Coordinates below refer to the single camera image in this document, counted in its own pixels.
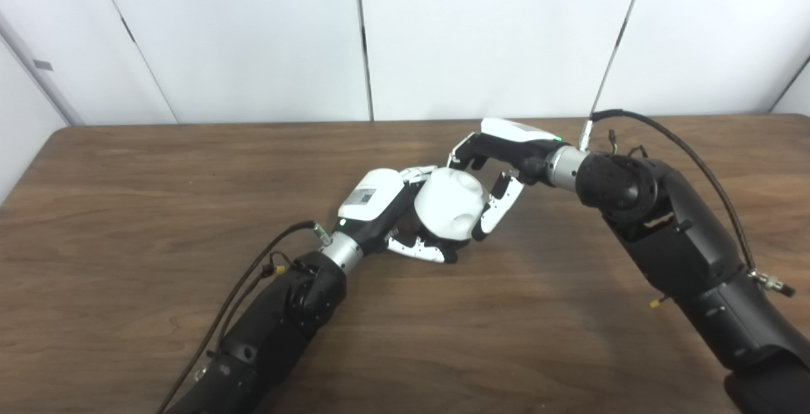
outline barcode label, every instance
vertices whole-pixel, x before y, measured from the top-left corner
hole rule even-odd
[[[367,204],[376,191],[376,189],[355,189],[352,191],[352,194],[346,198],[344,204]]]

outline black cable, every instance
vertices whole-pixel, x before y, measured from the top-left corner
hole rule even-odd
[[[282,253],[281,251],[273,251],[270,253],[270,263],[266,269],[262,269],[259,275],[256,275],[255,278],[248,284],[248,287],[245,288],[245,291],[242,295],[239,296],[236,302],[234,302],[234,306],[231,307],[231,310],[228,312],[228,316],[225,316],[225,321],[222,322],[222,327],[220,327],[220,336],[216,339],[216,346],[214,349],[217,351],[220,350],[220,346],[222,345],[222,340],[225,339],[225,334],[228,332],[228,327],[231,324],[231,319],[234,319],[234,314],[239,310],[239,305],[245,301],[245,298],[248,295],[251,295],[252,290],[256,288],[258,282],[267,278],[268,276],[273,275],[275,273],[275,262],[273,261],[273,256],[280,255],[284,261],[287,262],[287,267],[290,267],[292,262],[290,262],[290,258],[287,257],[286,254]]]
[[[665,126],[661,125],[659,122],[651,119],[650,117],[640,115],[638,113],[632,111],[626,111],[621,109],[613,109],[613,110],[604,110],[604,111],[597,111],[594,113],[590,119],[596,123],[599,120],[604,120],[606,118],[614,118],[617,116],[627,116],[628,118],[633,118],[634,120],[639,120],[642,123],[645,123],[648,126],[656,129],[658,132],[666,136],[669,140],[674,142],[677,146],[680,147],[683,151],[688,154],[689,158],[692,158],[698,168],[701,169],[703,175],[709,180],[709,183],[714,187],[714,190],[717,191],[717,195],[720,196],[720,200],[723,201],[723,206],[726,207],[726,212],[728,213],[729,219],[732,221],[732,226],[734,227],[734,232],[737,234],[737,240],[740,241],[740,247],[743,249],[743,256],[745,258],[745,264],[749,267],[750,270],[754,270],[757,265],[754,262],[753,255],[751,253],[751,248],[749,247],[749,241],[745,237],[745,230],[743,230],[743,224],[740,223],[740,217],[737,216],[737,211],[734,209],[732,204],[732,200],[728,198],[726,194],[726,190],[723,189],[720,182],[718,181],[717,177],[714,176],[709,166],[701,160],[700,156],[695,153],[695,151],[689,147],[680,137],[676,136],[674,132],[667,129]]]
[[[643,145],[634,146],[633,148],[631,148],[630,152],[628,152],[627,155],[632,157],[633,154],[635,154],[636,151],[642,152],[642,158],[650,157],[650,155],[647,154],[646,148],[644,148]]]
[[[168,391],[168,394],[166,394],[166,397],[164,398],[163,402],[160,403],[160,407],[157,409],[156,414],[163,414],[163,412],[166,410],[168,406],[168,403],[171,403],[171,399],[174,398],[174,395],[180,389],[180,386],[183,385],[183,382],[185,381],[186,377],[188,377],[189,373],[191,373],[191,370],[192,368],[194,368],[194,365],[197,364],[197,360],[199,360],[200,356],[202,356],[202,353],[203,351],[205,351],[208,342],[211,341],[211,337],[214,336],[214,332],[216,331],[217,325],[220,324],[222,316],[225,315],[225,312],[228,310],[229,305],[231,305],[231,302],[234,301],[234,297],[237,296],[237,292],[239,292],[239,289],[245,284],[245,281],[247,281],[248,276],[251,276],[251,273],[256,269],[256,267],[258,267],[261,261],[263,261],[263,259],[266,258],[268,253],[271,252],[271,250],[276,246],[276,244],[278,244],[278,242],[283,240],[284,237],[290,235],[293,232],[296,232],[297,230],[314,229],[315,225],[316,225],[315,221],[301,221],[298,224],[293,224],[292,226],[287,227],[287,230],[284,230],[284,232],[278,234],[278,236],[276,236],[276,238],[274,238],[273,241],[267,244],[267,247],[265,247],[265,249],[261,251],[260,255],[258,255],[256,260],[252,262],[251,266],[248,267],[248,270],[246,270],[245,273],[243,273],[243,275],[239,279],[239,281],[237,281],[237,284],[235,284],[234,289],[232,289],[231,292],[228,293],[228,297],[225,298],[225,302],[222,304],[219,312],[216,314],[216,317],[214,318],[214,322],[212,322],[211,327],[208,328],[208,332],[205,333],[205,337],[202,339],[202,342],[200,342],[197,351],[194,351],[194,355],[191,357],[191,360],[189,360],[188,365],[186,365],[185,368],[183,368],[183,371],[180,372],[180,376],[177,377],[177,380],[175,380],[174,384],[171,386],[171,389]]]

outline wood grain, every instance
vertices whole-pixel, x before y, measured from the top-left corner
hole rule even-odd
[[[771,296],[810,334],[810,120],[661,118],[737,205]],[[529,120],[576,140],[581,120]],[[152,412],[273,235],[335,210],[372,168],[443,163],[477,122],[83,127],[57,132],[0,208],[0,412]],[[685,155],[624,120],[720,201]],[[502,166],[481,174],[491,185]],[[311,235],[284,244],[316,247]],[[371,256],[263,411],[734,412],[726,373],[595,210],[527,189],[455,266]]]

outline white wall panel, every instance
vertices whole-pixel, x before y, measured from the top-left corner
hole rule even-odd
[[[78,123],[175,122],[112,1],[0,0],[0,28]]]
[[[356,0],[115,0],[180,122],[366,120]]]
[[[600,108],[767,111],[810,54],[810,0],[636,0]]]
[[[801,113],[810,116],[810,67],[804,67],[804,71],[779,99],[773,113]]]
[[[0,203],[64,120],[0,39]]]
[[[630,0],[363,0],[379,120],[583,116]]]

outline white ball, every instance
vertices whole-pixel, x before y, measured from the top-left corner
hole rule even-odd
[[[414,200],[414,208],[419,221],[434,235],[448,240],[468,240],[483,212],[486,194],[473,175],[438,168],[425,181]]]

